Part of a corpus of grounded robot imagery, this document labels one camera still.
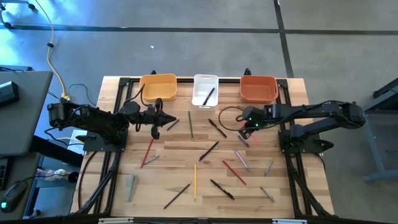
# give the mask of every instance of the pen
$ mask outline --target pen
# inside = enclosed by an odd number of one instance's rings
[[[191,121],[191,112],[190,111],[188,111],[188,118],[189,118],[189,128],[191,129],[191,139],[193,140],[192,121]]]
[[[211,119],[209,119],[209,122],[210,122],[210,124],[211,124],[213,127],[215,127],[215,128],[217,129],[217,131],[218,131],[220,134],[222,134],[222,135],[224,136],[224,138],[227,138],[226,135],[224,134],[224,132],[223,132],[219,127],[217,127],[217,125],[216,125]]]
[[[170,127],[168,127],[168,128],[166,129],[166,131],[172,129],[172,128],[174,127],[174,125],[176,125],[179,121],[180,121],[179,119],[176,120],[172,125],[170,125]]]
[[[148,152],[149,152],[150,147],[152,146],[152,143],[153,143],[153,142],[154,142],[154,139],[151,139],[151,140],[150,140],[150,143],[149,143],[149,146],[148,146],[148,149],[147,149],[147,152],[145,153],[144,159],[142,160],[141,169],[142,169],[142,167],[143,167],[144,164],[145,164],[145,160],[147,159]]]
[[[207,95],[206,100],[205,100],[205,102],[203,102],[203,105],[202,105],[202,106],[206,106],[207,101],[210,99],[210,96],[211,96],[211,94],[214,92],[215,89],[216,89],[216,88],[214,88],[214,87],[211,89],[209,95]]]
[[[160,155],[157,155],[156,157],[154,157],[154,158],[152,158],[152,159],[146,161],[146,162],[144,163],[144,165],[147,165],[148,163],[154,161],[155,159],[157,159],[157,158],[159,158],[159,157],[160,157]]]
[[[191,185],[191,184],[188,184],[187,186],[185,186],[181,191],[180,191],[180,193],[178,193],[163,209],[166,209],[171,203],[173,203],[174,202],[174,200],[175,199],[177,199],[178,198],[178,196],[180,196],[181,194],[182,194],[182,192],[184,192],[188,187],[189,187],[189,185]]]
[[[247,170],[248,172],[250,172],[250,170],[249,170],[249,168],[248,168],[248,165],[246,165],[246,163],[244,162],[244,160],[243,160],[241,154],[238,152],[238,150],[234,149],[234,151],[235,151],[236,156],[237,156],[237,157],[241,160],[241,162],[243,163],[243,165],[244,165],[244,167],[246,168],[246,170]]]
[[[238,138],[239,138],[239,140],[241,140],[241,142],[244,144],[244,146],[250,147],[249,144],[240,135],[238,135]]]
[[[209,154],[209,152],[210,152],[211,150],[213,150],[217,145],[218,145],[218,142],[214,143],[214,145],[213,145],[211,148],[209,148],[209,150],[207,150],[203,155],[201,155],[200,158],[199,158],[199,162],[200,162],[203,158],[205,158],[205,157],[207,156],[207,154]]]
[[[235,176],[236,176],[244,185],[246,185],[246,182],[242,179],[242,177],[239,176],[239,174],[238,174],[234,169],[232,169],[232,167],[230,167],[230,166],[228,165],[228,163],[226,163],[226,161],[225,161],[224,159],[221,159],[221,161],[223,161],[224,164],[228,167],[228,169],[229,169],[233,174],[235,174]]]
[[[197,165],[195,164],[195,170],[193,173],[193,199],[197,199]]]
[[[224,194],[226,194],[230,199],[235,200],[235,198],[226,190],[224,190],[224,188],[222,188],[219,184],[217,184],[214,180],[211,180],[211,183],[213,183],[214,185],[216,185],[216,187],[218,187],[222,192],[224,192]]]
[[[272,202],[275,202],[273,196],[269,195],[268,192],[267,192],[263,187],[260,187],[260,189],[264,192],[264,194],[265,194],[267,197],[269,197],[269,199],[272,200]]]
[[[271,161],[266,169],[266,172],[264,173],[264,176],[266,176],[269,172],[269,170],[271,169],[272,164],[274,163],[274,161]]]

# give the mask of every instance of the red pencil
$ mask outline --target red pencil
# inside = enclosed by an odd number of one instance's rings
[[[147,160],[147,156],[148,156],[150,147],[152,146],[152,142],[154,142],[154,139],[151,139],[151,140],[150,140],[150,143],[149,143],[149,146],[148,146],[148,150],[147,150],[147,152],[145,153],[144,159],[142,160],[142,163],[141,163],[141,169],[142,169],[142,167],[144,166],[145,161]]]
[[[230,166],[228,165],[228,163],[225,162],[224,159],[221,159],[221,161],[223,161],[224,164],[228,167],[228,169],[229,169],[232,173],[234,173],[235,176],[236,176],[237,178],[239,178],[239,180],[241,180],[241,182],[242,182],[244,185],[246,185],[246,182],[242,179],[242,177],[240,177],[240,176],[238,175],[238,173],[237,173],[234,169],[232,169],[232,167],[230,167]]]

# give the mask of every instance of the wooden table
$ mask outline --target wooden table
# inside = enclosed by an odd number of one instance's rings
[[[112,111],[120,77],[104,77],[99,93],[98,106],[105,111]],[[308,104],[304,80],[288,79],[291,102],[293,105]],[[164,111],[180,122],[170,131],[170,124],[160,128],[160,139],[155,140],[148,158],[159,155],[156,161],[140,169],[141,160],[151,140],[150,126],[142,126],[135,132],[129,128],[126,150],[122,153],[119,175],[111,215],[114,217],[211,217],[211,218],[292,218],[292,199],[285,158],[280,152],[277,140],[279,127],[255,132],[259,143],[248,139],[250,148],[246,148],[237,138],[237,132],[223,130],[228,136],[223,138],[207,118],[217,124],[220,110],[227,106],[247,106],[239,99],[239,85],[220,83],[220,94],[215,111],[196,111],[191,104],[192,83],[179,83],[175,101],[164,102]],[[134,85],[132,94],[138,91]],[[187,111],[191,111],[194,140],[191,140]],[[235,121],[238,110],[225,111],[221,120],[225,126],[239,128],[242,124]],[[306,124],[311,119],[296,120]],[[218,146],[204,160],[199,157],[216,141]],[[237,149],[250,167],[248,172],[234,154]],[[97,153],[88,165],[81,187],[84,203],[98,185],[104,153]],[[228,163],[248,183],[244,185],[221,162]],[[264,171],[271,161],[271,171],[264,177]],[[193,184],[167,209],[163,207],[190,182],[193,183],[193,166],[197,164],[198,196],[193,199]],[[314,155],[303,154],[303,164],[308,188],[326,211],[333,213],[328,183],[322,162]],[[130,202],[125,202],[124,192],[128,174],[136,174],[139,184]],[[234,195],[235,200],[228,198],[216,188],[210,178]],[[275,199],[271,202],[259,186],[264,187]],[[300,208],[304,211],[302,193],[298,192]],[[103,203],[106,203],[108,189],[104,191]],[[73,197],[71,212],[77,210],[77,188]]]

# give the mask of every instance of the gray floor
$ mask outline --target gray floor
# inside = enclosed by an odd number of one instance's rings
[[[40,1],[56,25],[115,27],[277,28],[270,0]],[[393,0],[280,0],[287,29],[397,30],[398,2]],[[4,19],[13,24],[46,25],[41,11],[7,5]],[[45,54],[49,31],[0,30],[0,62],[49,70]],[[105,75],[212,73],[286,77],[279,34],[58,31],[52,62],[67,86],[84,83],[96,100]],[[311,103],[357,101],[397,78],[398,35],[287,35],[294,77],[304,78]],[[60,94],[53,78],[50,89]],[[84,89],[71,90],[87,103]],[[46,103],[56,102],[47,97]],[[46,138],[44,109],[36,134]],[[58,137],[71,130],[54,132]],[[374,164],[362,129],[334,130],[322,138],[335,143],[325,153],[333,206],[345,218],[398,222],[398,180],[365,184]],[[47,199],[38,200],[43,207]],[[69,209],[70,202],[63,205]]]

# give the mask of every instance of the yellow pencil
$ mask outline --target yellow pencil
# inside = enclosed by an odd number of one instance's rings
[[[197,199],[197,165],[195,164],[195,171],[193,173],[193,199]]]

